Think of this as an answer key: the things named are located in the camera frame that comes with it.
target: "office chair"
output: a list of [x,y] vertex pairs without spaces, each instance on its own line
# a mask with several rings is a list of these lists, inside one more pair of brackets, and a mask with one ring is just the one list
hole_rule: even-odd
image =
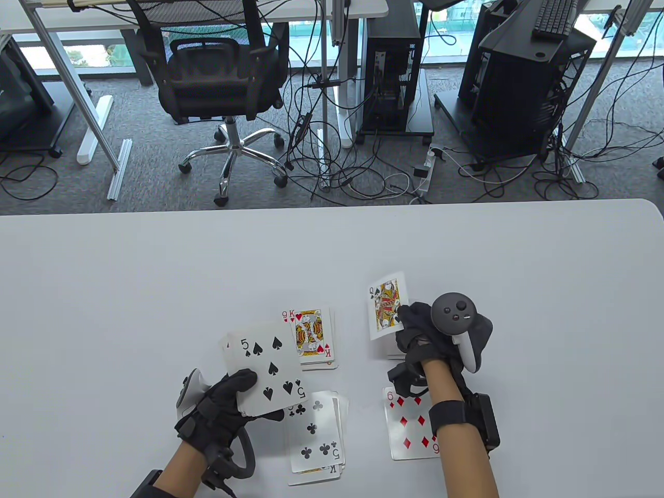
[[238,136],[236,116],[248,121],[270,107],[283,106],[280,88],[288,77],[288,23],[275,23],[265,43],[256,0],[127,0],[139,25],[141,55],[157,86],[159,101],[178,124],[189,118],[224,116],[214,138],[221,145],[190,152],[179,164],[191,171],[191,160],[228,154],[221,172],[217,206],[228,202],[230,172],[238,156],[252,157],[272,168],[274,183],[284,188],[288,174],[273,157],[250,149],[266,135],[274,145],[284,139],[263,128],[244,139]]

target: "wrist strap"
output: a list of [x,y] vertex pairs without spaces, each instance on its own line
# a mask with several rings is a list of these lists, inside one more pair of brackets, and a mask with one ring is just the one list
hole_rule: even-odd
[[481,431],[478,417],[465,401],[449,400],[436,403],[429,410],[429,421],[434,436],[438,434],[438,429],[452,424],[472,424]]

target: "black keyboard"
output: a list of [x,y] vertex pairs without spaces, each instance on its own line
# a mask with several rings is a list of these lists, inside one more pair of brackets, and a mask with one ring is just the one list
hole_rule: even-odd
[[544,0],[540,7],[533,36],[564,40],[576,20],[576,0]]

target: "hand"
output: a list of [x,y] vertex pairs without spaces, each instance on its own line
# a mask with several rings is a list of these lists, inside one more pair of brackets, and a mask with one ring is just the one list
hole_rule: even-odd
[[436,329],[431,321],[431,306],[420,302],[403,305],[397,309],[397,315],[404,329],[396,333],[396,345],[406,353],[407,363],[421,367],[423,360],[440,359],[453,371],[461,372],[459,349],[449,335]]
[[[229,448],[238,431],[247,422],[259,418],[243,416],[237,403],[237,393],[249,390],[257,380],[256,373],[249,369],[239,370],[230,377],[226,375],[205,392],[190,414],[177,422],[178,437],[201,453],[211,443]],[[277,410],[261,418],[279,422],[284,419],[284,411]]]

